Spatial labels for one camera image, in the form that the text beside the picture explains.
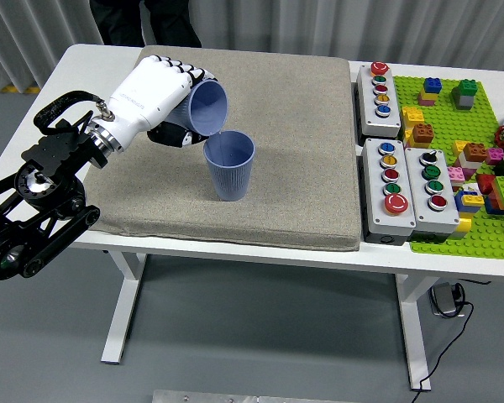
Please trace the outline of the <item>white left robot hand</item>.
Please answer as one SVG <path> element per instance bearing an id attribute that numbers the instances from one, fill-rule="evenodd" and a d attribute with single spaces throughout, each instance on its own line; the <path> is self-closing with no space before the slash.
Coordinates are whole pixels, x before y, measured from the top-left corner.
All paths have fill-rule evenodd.
<path id="1" fill-rule="evenodd" d="M 214 75 L 194 65 L 169 57 L 150 55 L 143 58 L 110 96 L 112 120 L 100 125 L 127 149 L 134 137 L 162 123 L 194 90 L 215 84 Z"/>

